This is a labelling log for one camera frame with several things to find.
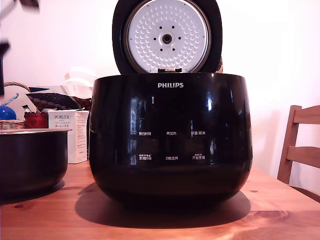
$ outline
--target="white wall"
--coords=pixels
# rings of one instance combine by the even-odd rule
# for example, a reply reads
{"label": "white wall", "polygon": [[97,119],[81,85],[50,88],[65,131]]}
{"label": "white wall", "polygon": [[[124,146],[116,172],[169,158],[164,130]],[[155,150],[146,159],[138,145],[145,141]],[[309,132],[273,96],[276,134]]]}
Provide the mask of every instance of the white wall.
{"label": "white wall", "polygon": [[[2,0],[2,8],[9,1]],[[320,1],[217,2],[224,72],[247,80],[254,165],[276,177],[290,105],[320,104]],[[116,0],[41,0],[40,14],[18,6],[0,28],[1,37],[11,42],[5,80],[59,85],[74,66],[92,69],[99,77],[119,74],[111,37],[115,5]],[[301,126],[297,144],[320,147],[319,131]],[[291,183],[320,194],[319,173],[295,164]]]}

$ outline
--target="wooden chair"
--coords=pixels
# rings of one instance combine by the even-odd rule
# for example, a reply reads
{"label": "wooden chair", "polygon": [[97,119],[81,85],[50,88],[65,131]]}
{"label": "wooden chair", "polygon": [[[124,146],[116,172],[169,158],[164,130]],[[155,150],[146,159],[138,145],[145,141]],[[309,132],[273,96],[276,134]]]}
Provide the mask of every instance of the wooden chair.
{"label": "wooden chair", "polygon": [[[292,105],[290,108],[277,177],[285,184],[289,184],[293,162],[320,168],[320,148],[296,147],[299,124],[320,125],[320,105],[305,109]],[[320,196],[317,194],[300,187],[291,187],[320,203]]]}

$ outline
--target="philips logo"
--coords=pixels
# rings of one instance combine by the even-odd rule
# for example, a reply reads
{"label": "philips logo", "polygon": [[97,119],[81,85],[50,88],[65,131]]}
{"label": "philips logo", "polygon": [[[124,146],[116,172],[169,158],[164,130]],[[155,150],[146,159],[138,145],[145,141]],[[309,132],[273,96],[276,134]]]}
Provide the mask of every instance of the philips logo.
{"label": "philips logo", "polygon": [[158,83],[158,89],[160,88],[183,88],[184,87],[184,83],[183,82],[167,82],[167,83]]}

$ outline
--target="rice cooker lid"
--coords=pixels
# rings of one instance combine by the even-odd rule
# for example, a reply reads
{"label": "rice cooker lid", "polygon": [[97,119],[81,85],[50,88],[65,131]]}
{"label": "rice cooker lid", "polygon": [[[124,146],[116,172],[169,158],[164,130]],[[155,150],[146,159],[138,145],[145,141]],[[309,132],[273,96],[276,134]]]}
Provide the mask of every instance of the rice cooker lid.
{"label": "rice cooker lid", "polygon": [[112,23],[121,74],[215,72],[222,19],[215,0],[119,0]]}

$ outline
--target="inner lid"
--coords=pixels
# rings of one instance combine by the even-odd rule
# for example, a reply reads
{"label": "inner lid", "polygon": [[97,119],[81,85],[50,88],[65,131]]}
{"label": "inner lid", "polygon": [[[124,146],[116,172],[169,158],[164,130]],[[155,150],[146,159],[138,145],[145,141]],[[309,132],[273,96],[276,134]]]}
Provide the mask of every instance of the inner lid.
{"label": "inner lid", "polygon": [[211,29],[191,0],[146,0],[124,27],[124,51],[138,73],[197,72],[211,48]]}

